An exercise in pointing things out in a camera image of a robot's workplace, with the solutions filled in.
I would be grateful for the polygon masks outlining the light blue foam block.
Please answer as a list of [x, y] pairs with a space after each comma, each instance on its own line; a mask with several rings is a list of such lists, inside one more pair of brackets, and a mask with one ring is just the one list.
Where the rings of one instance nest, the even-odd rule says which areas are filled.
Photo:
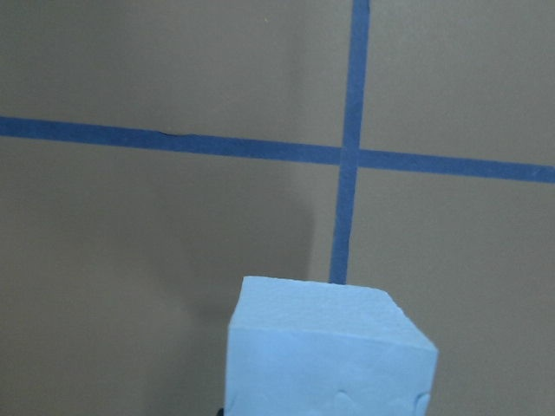
[[423, 415], [436, 346], [380, 289], [248, 276], [228, 326], [227, 415]]

